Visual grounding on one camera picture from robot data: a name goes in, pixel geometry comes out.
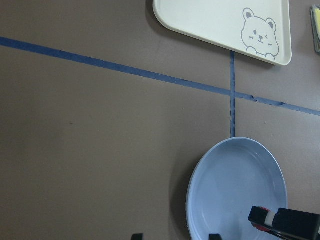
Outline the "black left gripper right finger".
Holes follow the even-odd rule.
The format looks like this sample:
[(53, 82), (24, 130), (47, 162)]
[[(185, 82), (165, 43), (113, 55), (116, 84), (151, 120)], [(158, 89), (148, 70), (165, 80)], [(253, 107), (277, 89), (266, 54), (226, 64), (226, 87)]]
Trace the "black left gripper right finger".
[(209, 239), (209, 240), (222, 240), (222, 237), (221, 237), (221, 235), (218, 234), (218, 233), (210, 233), (210, 234), (208, 235), (208, 239)]

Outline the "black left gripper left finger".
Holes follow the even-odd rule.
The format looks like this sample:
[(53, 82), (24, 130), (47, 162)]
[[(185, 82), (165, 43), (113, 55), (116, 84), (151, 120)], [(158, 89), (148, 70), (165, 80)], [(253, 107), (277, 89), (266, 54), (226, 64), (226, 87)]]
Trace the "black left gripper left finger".
[(144, 234), (143, 233), (134, 233), (131, 236), (131, 240), (143, 240), (144, 239)]

